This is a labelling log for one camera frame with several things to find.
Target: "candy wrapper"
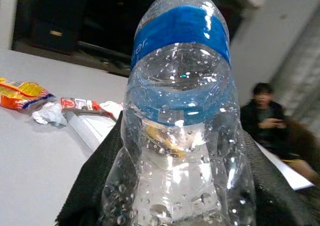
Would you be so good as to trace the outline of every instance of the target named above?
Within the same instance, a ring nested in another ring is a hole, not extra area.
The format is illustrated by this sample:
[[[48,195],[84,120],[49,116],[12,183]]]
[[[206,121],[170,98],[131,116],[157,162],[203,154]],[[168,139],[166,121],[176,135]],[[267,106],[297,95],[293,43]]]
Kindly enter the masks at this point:
[[[24,110],[54,97],[35,82],[7,81],[5,78],[0,78],[0,106],[2,107]]]
[[[63,112],[78,112],[78,113],[94,113],[100,114],[102,110],[99,104],[93,100],[81,99],[81,98],[64,98],[60,99]]]

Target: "sheet of paper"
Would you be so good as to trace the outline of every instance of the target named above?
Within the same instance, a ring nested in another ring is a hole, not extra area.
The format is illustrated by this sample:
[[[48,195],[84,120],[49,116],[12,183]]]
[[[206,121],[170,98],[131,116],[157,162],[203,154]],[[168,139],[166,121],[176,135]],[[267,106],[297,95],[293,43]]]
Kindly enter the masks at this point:
[[[256,144],[258,145],[262,153],[278,168],[278,170],[282,173],[293,190],[301,190],[314,186],[305,177],[294,171],[292,168],[282,162],[278,157],[262,147],[259,143],[256,142]]]
[[[112,118],[99,114],[81,114],[70,111],[66,113],[66,118],[93,152],[116,125]]]

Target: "black fabric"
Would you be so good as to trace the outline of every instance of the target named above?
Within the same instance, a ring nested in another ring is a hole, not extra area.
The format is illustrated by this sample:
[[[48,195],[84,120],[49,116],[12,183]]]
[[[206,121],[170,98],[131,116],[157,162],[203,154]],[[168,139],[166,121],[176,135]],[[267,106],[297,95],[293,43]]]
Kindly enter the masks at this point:
[[[272,111],[271,118],[283,121],[286,120],[283,108],[280,104],[272,101],[269,104],[269,108]],[[259,110],[254,99],[249,104],[241,108],[240,120],[243,129],[247,131],[255,141],[278,155],[280,158],[289,159],[287,156],[290,151],[287,144],[287,138],[289,135],[288,129],[259,128],[258,124],[261,123],[261,121],[259,120]]]
[[[95,226],[101,194],[122,147],[119,120],[99,148],[83,165],[56,221],[58,226]],[[256,190],[257,226],[319,226],[278,169],[246,134],[247,156]]]

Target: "crumpled tissue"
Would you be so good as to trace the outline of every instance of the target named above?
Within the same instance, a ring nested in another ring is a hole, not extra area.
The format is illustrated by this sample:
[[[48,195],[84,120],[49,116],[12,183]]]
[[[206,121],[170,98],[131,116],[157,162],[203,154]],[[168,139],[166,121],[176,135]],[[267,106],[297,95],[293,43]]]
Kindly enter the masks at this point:
[[[67,126],[67,120],[62,114],[61,109],[60,103],[47,102],[43,105],[42,109],[33,112],[32,117],[41,125],[47,125],[50,122],[54,122],[55,126]]]

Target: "dark hair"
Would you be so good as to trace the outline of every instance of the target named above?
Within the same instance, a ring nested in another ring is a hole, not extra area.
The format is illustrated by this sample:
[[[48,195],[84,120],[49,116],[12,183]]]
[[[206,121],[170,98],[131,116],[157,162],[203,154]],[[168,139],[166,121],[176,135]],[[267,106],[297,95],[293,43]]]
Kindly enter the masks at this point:
[[[269,83],[259,82],[254,86],[252,93],[253,95],[259,95],[263,93],[273,94],[274,89],[271,87]]]

